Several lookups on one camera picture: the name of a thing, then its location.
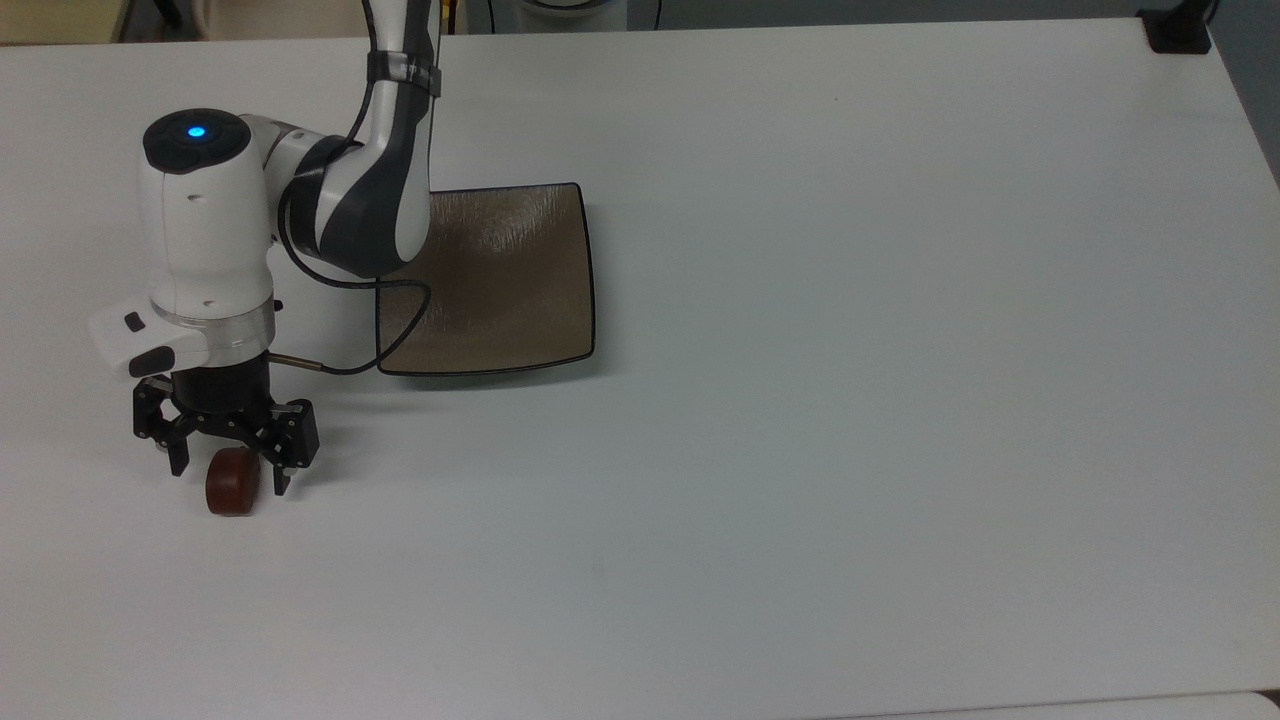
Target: white table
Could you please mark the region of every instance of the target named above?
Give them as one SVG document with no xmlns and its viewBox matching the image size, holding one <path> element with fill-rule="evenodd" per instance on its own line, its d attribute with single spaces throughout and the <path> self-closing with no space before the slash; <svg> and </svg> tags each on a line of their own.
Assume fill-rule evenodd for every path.
<svg viewBox="0 0 1280 720">
<path fill-rule="evenodd" d="M 278 370 L 317 465 L 227 520 L 211 446 L 175 480 L 131 441 L 84 319 L 141 287 L 151 119 L 342 132 L 364 45 L 0 51 L 0 716 L 1280 685 L 1280 193 L 1216 54 L 1055 20 L 448 38 L 443 63 L 436 187 L 582 184 L 598 355 Z M 371 299 L 273 261 L 276 347 L 365 356 Z"/>
</svg>

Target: brown square tray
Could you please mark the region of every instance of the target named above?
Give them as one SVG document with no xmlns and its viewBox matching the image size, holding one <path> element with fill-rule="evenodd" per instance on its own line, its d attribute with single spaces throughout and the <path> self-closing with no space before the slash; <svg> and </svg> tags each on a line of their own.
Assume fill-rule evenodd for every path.
<svg viewBox="0 0 1280 720">
<path fill-rule="evenodd" d="M 582 360 L 595 350 L 595 287 L 575 183 L 431 193 L 422 252 L 384 279 L 431 287 L 431 305 L 381 361 L 393 375 L 468 375 Z M 379 351 L 417 311 L 416 288 L 379 288 Z"/>
</svg>

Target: cable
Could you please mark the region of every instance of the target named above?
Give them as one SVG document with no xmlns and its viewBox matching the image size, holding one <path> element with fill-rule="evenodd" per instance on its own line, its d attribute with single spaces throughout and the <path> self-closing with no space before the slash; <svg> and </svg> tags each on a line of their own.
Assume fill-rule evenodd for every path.
<svg viewBox="0 0 1280 720">
<path fill-rule="evenodd" d="M 376 53 L 378 28 L 374 26 L 374 10 L 372 6 L 370 6 L 370 0 L 361 0 L 361 6 L 365 10 L 365 26 L 369 29 L 369 49 L 370 53 Z M 334 150 L 329 152 L 329 156 L 325 159 L 326 170 L 329 164 L 332 164 L 338 158 L 338 155 L 346 152 L 352 145 L 356 145 L 356 133 L 358 133 L 360 128 L 365 124 L 365 117 L 369 113 L 369 104 L 372 99 L 372 94 L 374 94 L 374 83 L 366 81 L 365 99 L 360 104 L 360 111 L 356 113 L 356 120 L 351 124 L 351 129 L 347 131 L 347 137 L 343 140 L 343 142 L 337 147 L 334 147 Z M 431 142 L 430 136 L 433 135 L 434 129 L 435 129 L 435 114 L 433 113 L 431 126 L 430 128 L 428 128 L 428 145 L 430 145 Z M 306 274 L 307 277 L 321 284 L 326 284 L 329 287 L 335 287 L 339 290 L 390 290 L 397 287 L 416 287 L 422 291 L 422 302 L 419 305 L 417 311 L 413 313 L 413 318 L 408 322 L 408 325 L 406 325 L 404 329 L 401 331 L 401 334 L 398 334 L 396 340 L 393 340 L 392 343 L 387 346 L 385 350 L 383 350 L 381 352 L 375 355 L 372 360 L 362 365 L 357 365 L 355 368 L 332 368 L 316 360 L 294 357 L 292 355 L 279 355 L 275 352 L 269 352 L 268 360 L 271 363 L 278 363 L 280 365 L 289 365 L 293 368 L 301 368 L 303 370 L 314 370 L 317 373 L 328 373 L 330 375 L 357 375 L 360 373 L 370 370 L 383 360 L 390 357 L 393 352 L 399 350 L 399 346 L 404 345 L 404 341 L 408 340 L 408 336 L 413 332 L 415 328 L 417 328 L 419 323 L 422 322 L 422 316 L 426 315 L 426 309 L 431 304 L 431 287 L 421 281 L 410 281 L 410 279 L 401 279 L 401 281 L 374 279 L 365 282 L 351 282 L 351 281 L 338 281 L 321 275 L 310 265 L 303 263 L 302 258 L 298 256 L 297 249 L 293 247 L 293 237 L 289 236 L 289 225 L 288 225 L 289 201 L 292 200 L 292 196 L 293 196 L 293 186 L 292 184 L 285 186 L 284 191 L 280 193 L 279 205 L 276 208 L 275 225 L 276 225 L 276 232 L 279 233 L 280 237 L 280 245 L 284 246 L 284 251 L 289 255 L 289 260 L 292 260 L 293 264 L 297 265 L 303 274 Z"/>
<path fill-rule="evenodd" d="M 399 350 L 399 346 L 404 345 L 404 341 L 408 340 L 408 336 L 417 328 L 419 323 L 422 322 L 422 316 L 426 315 L 426 307 L 431 304 L 431 287 L 425 282 L 408 281 L 408 279 L 404 281 L 375 279 L 364 282 L 337 281 L 315 272 L 310 265 L 302 261 L 302 258 L 298 258 L 298 251 L 297 249 L 293 247 L 293 238 L 289 237 L 288 234 L 289 228 L 287 218 L 288 218 L 288 205 L 291 195 L 292 195 L 292 187 L 285 187 L 284 192 L 280 193 L 280 206 L 275 214 L 275 224 L 278 232 L 280 233 L 280 245 L 283 245 L 284 251 L 289 254 L 289 260 L 293 260 L 293 264 L 297 265 L 298 269 L 302 270 L 308 278 L 321 284 L 326 284 L 329 287 L 337 287 L 340 290 L 390 290 L 397 287 L 416 287 L 422 291 L 422 302 L 417 306 L 417 311 L 413 313 L 413 318 L 408 322 L 408 325 L 406 325 L 404 329 L 401 331 L 401 334 L 396 336 L 396 340 L 393 340 L 392 343 L 388 345 L 385 350 L 383 350 L 381 352 L 375 355 L 372 360 L 362 365 L 357 365 L 355 368 L 332 368 L 316 360 L 306 360 L 302 357 L 294 357 L 292 355 L 276 355 L 275 352 L 270 352 L 266 356 L 266 359 L 271 363 L 291 365 L 293 368 L 302 368 L 305 370 L 315 370 L 317 373 L 328 373 L 330 375 L 358 375 L 360 373 L 364 373 L 365 370 L 369 370 L 375 365 L 380 364 L 383 360 L 387 360 L 388 357 L 392 356 L 393 352 Z"/>
</svg>

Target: floor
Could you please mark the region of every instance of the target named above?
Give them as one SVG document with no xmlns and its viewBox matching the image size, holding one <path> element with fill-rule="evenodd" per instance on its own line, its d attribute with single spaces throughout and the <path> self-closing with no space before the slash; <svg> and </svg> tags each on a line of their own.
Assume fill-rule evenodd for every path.
<svg viewBox="0 0 1280 720">
<path fill-rule="evenodd" d="M 198 40 L 196 24 L 191 22 L 191 0 L 174 0 L 183 23 L 179 28 L 165 26 L 164 18 L 156 10 L 152 0 L 133 0 L 133 8 L 124 22 L 120 40 L 124 42 L 160 42 L 175 40 Z"/>
</svg>

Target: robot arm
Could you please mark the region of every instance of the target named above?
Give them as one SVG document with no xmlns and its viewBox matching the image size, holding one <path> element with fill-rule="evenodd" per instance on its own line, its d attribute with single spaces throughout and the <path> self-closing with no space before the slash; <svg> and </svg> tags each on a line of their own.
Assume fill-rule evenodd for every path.
<svg viewBox="0 0 1280 720">
<path fill-rule="evenodd" d="M 147 128 L 140 200 L 150 288 L 90 324 L 118 374 L 227 366 L 265 352 L 274 340 L 266 250 L 276 229 L 302 252 L 364 278 L 419 254 L 430 225 L 439 0 L 365 6 L 367 143 L 209 109 Z"/>
<path fill-rule="evenodd" d="M 422 247 L 430 225 L 428 158 L 440 76 L 439 0 L 369 0 L 369 142 L 244 118 L 264 152 L 269 211 L 285 200 L 287 232 L 303 252 L 352 274 L 385 275 Z"/>
<path fill-rule="evenodd" d="M 221 110 L 160 118 L 143 133 L 138 186 L 150 287 L 90 320 L 116 374 L 140 380 L 133 434 L 165 450 L 174 475 L 188 464 L 191 433 L 244 445 L 234 461 L 215 456 L 210 466 L 206 492 L 219 514 L 248 511 L 257 457 L 282 495 L 319 447 L 311 404 L 276 404 L 270 392 L 273 233 L 291 255 L 297 246 L 364 278 L 403 266 L 426 241 L 439 0 L 364 5 L 369 142 Z M 428 297 L 424 286 L 419 316 Z M 165 418 L 165 402 L 175 418 Z"/>
</svg>

